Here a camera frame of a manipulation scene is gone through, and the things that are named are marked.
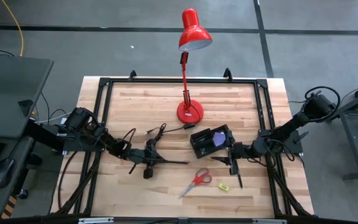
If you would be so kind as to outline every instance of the black box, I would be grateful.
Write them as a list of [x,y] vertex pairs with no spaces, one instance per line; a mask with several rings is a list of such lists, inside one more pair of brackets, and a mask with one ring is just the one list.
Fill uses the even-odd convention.
[[[226,140],[223,142],[223,144],[215,146],[214,133],[225,134]],[[190,136],[190,144],[193,147],[197,159],[228,147],[234,142],[234,137],[226,124],[212,130],[208,128]]]

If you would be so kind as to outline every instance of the computer mouse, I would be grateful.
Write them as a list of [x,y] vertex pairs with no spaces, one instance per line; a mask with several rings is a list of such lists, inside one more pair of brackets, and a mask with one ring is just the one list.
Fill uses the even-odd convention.
[[0,188],[6,187],[12,178],[14,160],[6,158],[0,161]]

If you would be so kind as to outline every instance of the black desk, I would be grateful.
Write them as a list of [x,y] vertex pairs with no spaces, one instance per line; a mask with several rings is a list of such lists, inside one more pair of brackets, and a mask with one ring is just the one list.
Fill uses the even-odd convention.
[[[19,141],[12,158],[15,160],[13,176],[9,185],[0,189],[0,217],[9,196],[21,189],[28,169],[26,165],[33,156],[30,153],[33,141],[53,149],[63,149],[56,135],[29,122],[53,62],[47,59],[0,56],[0,142],[5,147],[0,160],[5,159]],[[18,102],[30,100],[29,113],[24,114]]]
[[33,143],[33,140],[30,137],[23,137],[21,140],[0,138],[0,142],[6,144],[0,155],[0,160],[6,158],[9,155],[9,153],[11,153],[17,141],[20,142],[18,143],[15,151],[11,155],[11,158],[15,160],[14,168],[12,172],[12,180],[8,186],[0,189],[0,216],[4,211],[9,196],[11,196],[12,194],[13,188],[15,187],[16,184],[16,180],[21,174],[22,166],[24,165],[25,159],[30,151],[31,144]]

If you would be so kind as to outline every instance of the red scissor handle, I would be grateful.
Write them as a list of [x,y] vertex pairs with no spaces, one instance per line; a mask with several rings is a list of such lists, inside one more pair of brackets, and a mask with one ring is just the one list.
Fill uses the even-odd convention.
[[196,177],[194,178],[193,182],[195,185],[201,184],[201,183],[210,183],[212,181],[212,177],[209,174],[208,168],[201,168],[196,173]]

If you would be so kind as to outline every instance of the red desk lamp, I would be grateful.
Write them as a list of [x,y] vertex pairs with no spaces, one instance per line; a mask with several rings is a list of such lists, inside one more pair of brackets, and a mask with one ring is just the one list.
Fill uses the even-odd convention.
[[192,50],[202,49],[212,43],[210,34],[200,26],[197,12],[194,9],[185,9],[181,15],[185,31],[180,36],[179,50],[181,54],[181,72],[183,75],[183,91],[184,101],[181,102],[177,109],[178,119],[185,124],[199,123],[203,119],[204,108],[201,103],[190,99],[190,92],[187,90],[186,83],[186,63],[188,52]]

